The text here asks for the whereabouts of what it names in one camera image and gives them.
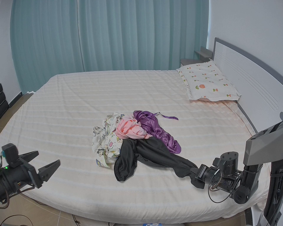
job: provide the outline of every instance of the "clothing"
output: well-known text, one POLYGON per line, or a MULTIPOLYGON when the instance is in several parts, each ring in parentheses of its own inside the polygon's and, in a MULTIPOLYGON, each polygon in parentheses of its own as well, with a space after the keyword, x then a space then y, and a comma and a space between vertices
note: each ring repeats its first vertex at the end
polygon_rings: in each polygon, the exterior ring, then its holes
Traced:
POLYGON ((191 183, 197 188, 204 188, 205 183, 196 179, 190 171, 197 166, 191 161, 170 153, 165 144, 156 137, 148 139, 124 139, 120 156, 114 165, 114 174, 117 181, 125 181, 134 174, 137 161, 148 166, 173 168, 178 177, 189 176, 191 183))
MULTIPOLYGON (((141 127, 148 134, 162 140, 171 153, 179 154, 181 152, 181 146, 179 145, 178 141, 174 140, 169 133, 159 126, 158 120, 155 117, 156 114, 153 114, 149 111, 134 111, 135 119, 141 123, 141 127)), ((176 117, 162 116, 165 118, 173 118, 178 120, 176 117)))
POLYGON ((131 116, 125 115, 117 125, 115 134, 122 139, 147 139, 152 135, 148 135, 146 131, 141 127, 140 123, 131 116))
POLYGON ((123 116, 122 113, 114 112, 103 119, 102 127, 93 128, 92 150, 98 166, 109 167, 108 163, 115 163, 119 156, 123 140, 117 137, 114 131, 123 116))

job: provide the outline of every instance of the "pillow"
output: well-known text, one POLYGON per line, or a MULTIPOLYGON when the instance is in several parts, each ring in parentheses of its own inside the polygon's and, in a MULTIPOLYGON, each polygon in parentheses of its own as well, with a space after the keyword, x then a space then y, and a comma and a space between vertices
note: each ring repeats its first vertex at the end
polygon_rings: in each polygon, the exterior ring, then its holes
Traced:
POLYGON ((241 96, 212 60, 185 65, 177 71, 187 87, 190 100, 238 100, 241 96))

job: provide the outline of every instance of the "pink shirt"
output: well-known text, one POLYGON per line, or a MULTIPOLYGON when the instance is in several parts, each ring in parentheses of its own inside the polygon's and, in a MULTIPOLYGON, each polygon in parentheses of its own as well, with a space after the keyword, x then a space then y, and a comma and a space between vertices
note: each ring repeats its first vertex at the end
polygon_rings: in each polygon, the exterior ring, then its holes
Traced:
POLYGON ((147 139, 152 136, 147 134, 141 127, 140 123, 138 123, 138 121, 130 115, 122 117, 121 121, 117 125, 115 134, 121 139, 147 139))

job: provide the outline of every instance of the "tiled floor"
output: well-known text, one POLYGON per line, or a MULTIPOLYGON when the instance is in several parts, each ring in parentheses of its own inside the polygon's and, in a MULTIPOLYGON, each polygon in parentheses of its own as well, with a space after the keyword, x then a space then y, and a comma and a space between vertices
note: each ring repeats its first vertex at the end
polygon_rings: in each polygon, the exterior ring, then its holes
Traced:
MULTIPOLYGON (((8 123, 14 113, 32 96, 32 94, 23 95, 0 119, 0 132, 8 123)), ((69 213, 54 209, 50 206, 44 206, 36 203, 34 200, 21 194, 10 200, 10 205, 7 209, 0 210, 0 223, 8 216, 22 214, 29 217, 34 226, 76 226, 73 217, 69 213)), ((108 226, 108 223, 94 221, 83 217, 76 216, 81 226, 95 225, 108 226)), ((30 221, 23 216, 15 216, 5 221, 11 225, 27 225, 30 226, 30 221)), ((241 212, 231 218, 219 218, 214 221, 185 223, 186 226, 244 226, 245 213, 241 212)))

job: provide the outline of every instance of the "bed sheet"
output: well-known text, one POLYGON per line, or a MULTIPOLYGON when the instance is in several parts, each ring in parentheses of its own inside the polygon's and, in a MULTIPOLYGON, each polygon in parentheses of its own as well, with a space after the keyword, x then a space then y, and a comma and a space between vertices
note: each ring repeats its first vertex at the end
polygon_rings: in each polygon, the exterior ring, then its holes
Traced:
MULTIPOLYGON (((245 142, 253 130, 234 101, 190 101, 177 71, 97 71, 56 75, 13 115, 0 134, 0 145, 14 143, 19 153, 34 150, 30 163, 40 168, 57 159, 61 166, 40 189, 26 194, 82 217, 125 224, 183 223, 231 217, 264 200, 269 169, 264 164, 259 187, 243 205, 215 204, 189 177, 170 168, 138 162, 135 173, 118 182, 111 168, 99 167, 91 148, 93 127, 112 112, 134 110, 157 116, 159 124, 182 147, 180 156, 198 166, 212 165, 227 151, 239 152, 243 169, 245 142)), ((213 192, 216 201, 227 196, 213 192)))

